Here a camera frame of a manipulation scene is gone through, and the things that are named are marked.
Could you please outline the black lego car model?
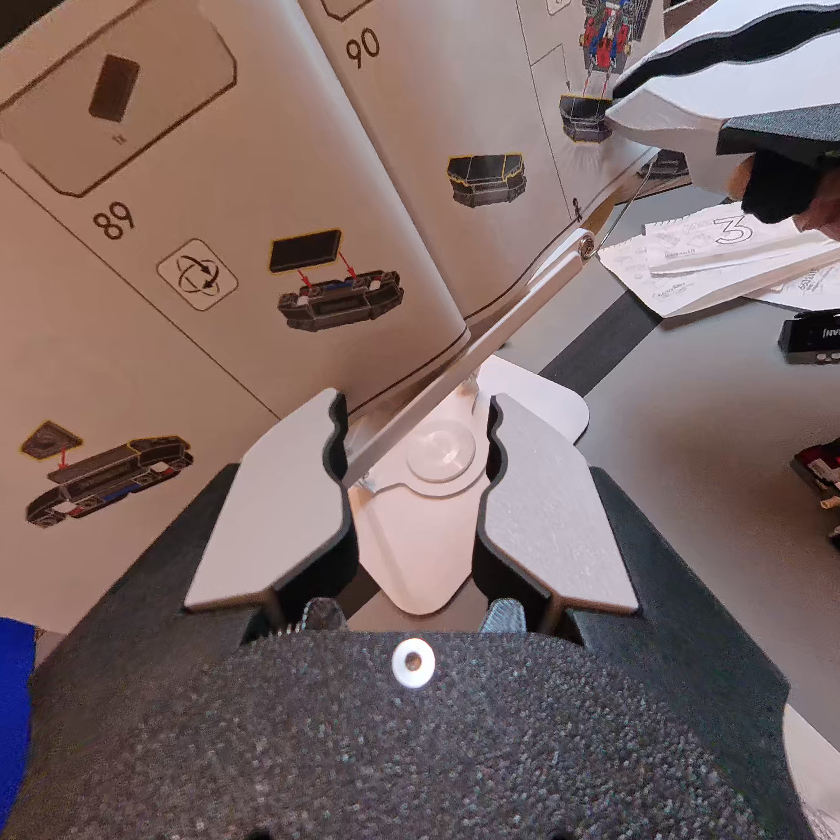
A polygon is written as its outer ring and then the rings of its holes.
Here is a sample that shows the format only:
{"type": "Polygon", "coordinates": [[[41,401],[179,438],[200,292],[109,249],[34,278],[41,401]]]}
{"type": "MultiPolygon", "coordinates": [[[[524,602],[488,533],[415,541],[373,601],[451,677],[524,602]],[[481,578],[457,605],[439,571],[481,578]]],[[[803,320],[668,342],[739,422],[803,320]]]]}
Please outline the black lego car model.
{"type": "Polygon", "coordinates": [[[791,467],[820,498],[820,506],[839,513],[839,438],[804,448],[791,460],[791,467]]]}

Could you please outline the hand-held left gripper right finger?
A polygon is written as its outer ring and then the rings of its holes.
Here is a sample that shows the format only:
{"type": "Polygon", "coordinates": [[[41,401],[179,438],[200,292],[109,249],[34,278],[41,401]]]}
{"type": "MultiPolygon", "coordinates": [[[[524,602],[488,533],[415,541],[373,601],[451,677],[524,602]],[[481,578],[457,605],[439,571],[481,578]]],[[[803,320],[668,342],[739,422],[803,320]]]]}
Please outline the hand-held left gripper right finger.
{"type": "Polygon", "coordinates": [[[506,632],[552,635],[567,610],[634,616],[639,600],[585,457],[508,394],[490,399],[474,582],[506,632]]]}

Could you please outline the black printed lego plate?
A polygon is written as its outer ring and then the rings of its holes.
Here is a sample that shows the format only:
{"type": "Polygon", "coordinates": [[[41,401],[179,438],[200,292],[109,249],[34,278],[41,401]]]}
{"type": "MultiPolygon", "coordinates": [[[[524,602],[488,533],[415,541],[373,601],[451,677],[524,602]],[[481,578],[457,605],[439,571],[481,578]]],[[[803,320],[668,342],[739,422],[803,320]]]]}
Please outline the black printed lego plate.
{"type": "Polygon", "coordinates": [[[783,322],[778,344],[787,364],[839,364],[839,310],[797,313],[783,322]]]}

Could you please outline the white book stand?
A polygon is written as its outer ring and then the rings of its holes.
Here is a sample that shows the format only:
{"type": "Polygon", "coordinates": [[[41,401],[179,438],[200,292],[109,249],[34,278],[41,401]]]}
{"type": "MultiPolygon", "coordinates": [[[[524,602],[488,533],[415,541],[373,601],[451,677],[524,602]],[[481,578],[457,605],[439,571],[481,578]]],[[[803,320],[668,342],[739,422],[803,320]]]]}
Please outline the white book stand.
{"type": "Polygon", "coordinates": [[[350,489],[360,561],[394,607],[445,609],[470,574],[480,495],[488,485],[490,399],[517,399],[572,444],[590,422],[584,398],[495,355],[590,262],[600,207],[539,263],[522,297],[388,422],[390,447],[350,489]]]}

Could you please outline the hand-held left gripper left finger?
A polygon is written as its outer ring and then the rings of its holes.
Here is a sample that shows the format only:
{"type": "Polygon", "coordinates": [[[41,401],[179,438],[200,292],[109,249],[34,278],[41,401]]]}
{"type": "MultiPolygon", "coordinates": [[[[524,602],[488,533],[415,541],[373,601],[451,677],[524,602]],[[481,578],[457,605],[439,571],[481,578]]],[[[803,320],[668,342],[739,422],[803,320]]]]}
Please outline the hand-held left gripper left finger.
{"type": "Polygon", "coordinates": [[[256,607],[280,628],[352,582],[360,552],[343,485],[348,429],[344,395],[327,388],[248,450],[185,594],[188,613],[256,607]]]}

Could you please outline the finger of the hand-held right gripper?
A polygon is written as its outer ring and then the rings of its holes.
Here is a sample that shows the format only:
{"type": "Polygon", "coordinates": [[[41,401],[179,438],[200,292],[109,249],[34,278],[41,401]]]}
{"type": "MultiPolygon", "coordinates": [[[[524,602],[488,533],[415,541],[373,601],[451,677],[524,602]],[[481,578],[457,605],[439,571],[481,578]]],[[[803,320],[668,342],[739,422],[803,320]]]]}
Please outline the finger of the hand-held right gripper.
{"type": "Polygon", "coordinates": [[[658,77],[685,77],[722,63],[748,64],[782,56],[839,29],[839,5],[808,3],[764,13],[731,30],[689,38],[651,52],[617,82],[622,100],[658,77]]]}
{"type": "Polygon", "coordinates": [[[721,62],[689,75],[659,76],[606,113],[616,134],[659,149],[681,152],[695,186],[723,194],[751,149],[718,154],[718,135],[733,118],[808,109],[812,123],[827,125],[833,155],[819,172],[838,168],[839,37],[821,36],[781,56],[751,63],[721,62]]]}

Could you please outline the lego instruction booklet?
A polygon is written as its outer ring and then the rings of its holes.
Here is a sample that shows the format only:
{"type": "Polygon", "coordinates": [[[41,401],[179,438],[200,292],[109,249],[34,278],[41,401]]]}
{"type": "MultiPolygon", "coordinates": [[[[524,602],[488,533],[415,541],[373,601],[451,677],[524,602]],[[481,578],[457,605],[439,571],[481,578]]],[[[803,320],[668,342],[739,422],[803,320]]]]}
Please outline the lego instruction booklet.
{"type": "Polygon", "coordinates": [[[652,155],[661,2],[2,2],[2,618],[66,633],[324,387],[454,359],[652,155]]]}

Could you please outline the person's right hand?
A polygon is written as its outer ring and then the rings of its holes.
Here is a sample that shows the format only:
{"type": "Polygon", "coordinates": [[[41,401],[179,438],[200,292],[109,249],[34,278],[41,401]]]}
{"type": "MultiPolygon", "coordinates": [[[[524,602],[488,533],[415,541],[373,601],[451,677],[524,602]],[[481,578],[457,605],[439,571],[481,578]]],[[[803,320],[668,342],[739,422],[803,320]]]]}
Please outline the person's right hand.
{"type": "Polygon", "coordinates": [[[801,232],[814,229],[839,239],[837,163],[814,168],[763,150],[741,161],[730,174],[727,195],[764,224],[790,217],[801,232]]]}

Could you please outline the blue plastic parts bin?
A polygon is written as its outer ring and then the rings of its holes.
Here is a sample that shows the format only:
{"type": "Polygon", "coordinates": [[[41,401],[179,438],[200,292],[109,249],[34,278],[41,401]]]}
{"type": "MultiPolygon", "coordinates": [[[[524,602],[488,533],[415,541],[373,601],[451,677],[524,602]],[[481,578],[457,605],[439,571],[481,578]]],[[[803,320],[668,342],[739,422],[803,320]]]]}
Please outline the blue plastic parts bin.
{"type": "Polygon", "coordinates": [[[35,627],[1,618],[1,829],[25,777],[35,669],[35,627]]]}

